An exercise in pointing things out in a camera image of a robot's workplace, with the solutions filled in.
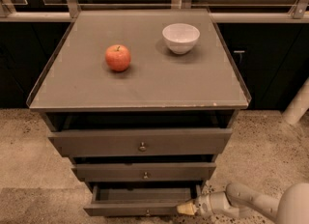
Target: speckled floor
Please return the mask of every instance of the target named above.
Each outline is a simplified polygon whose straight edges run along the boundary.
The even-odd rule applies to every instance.
[[[309,182],[309,113],[295,126],[278,111],[241,111],[217,169],[204,189],[221,191],[241,182],[280,198],[297,182]],[[258,213],[246,219],[221,215],[104,218],[83,206],[91,193],[46,138],[39,115],[0,109],[0,223],[271,223]]]

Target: dresser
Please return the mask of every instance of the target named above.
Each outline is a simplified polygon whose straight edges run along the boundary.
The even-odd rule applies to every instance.
[[[184,55],[164,44],[172,23],[201,32]],[[130,50],[124,72],[104,63],[112,44]],[[151,216],[201,194],[249,101],[207,10],[114,10],[79,14],[28,105],[93,193],[86,212]]]

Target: apple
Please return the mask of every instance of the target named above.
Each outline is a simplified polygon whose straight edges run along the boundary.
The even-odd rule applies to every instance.
[[[105,61],[113,71],[125,71],[131,61],[129,50],[121,44],[109,46],[105,51]]]

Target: drawer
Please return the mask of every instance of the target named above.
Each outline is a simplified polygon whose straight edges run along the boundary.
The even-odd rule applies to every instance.
[[[194,182],[147,185],[94,186],[93,199],[84,210],[91,216],[156,216],[177,214],[176,206],[201,194]]]
[[[156,128],[70,130],[48,138],[62,156],[139,156],[220,154],[231,134],[230,128]]]
[[[137,163],[76,165],[72,171],[82,182],[204,181],[215,163]]]

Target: gray tabletop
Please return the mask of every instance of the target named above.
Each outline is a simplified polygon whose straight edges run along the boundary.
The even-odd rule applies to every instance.
[[[200,40],[175,55],[162,30],[196,26]],[[111,71],[105,49],[120,43],[130,67]],[[30,108],[109,111],[156,108],[246,108],[248,101],[206,10],[81,12]]]

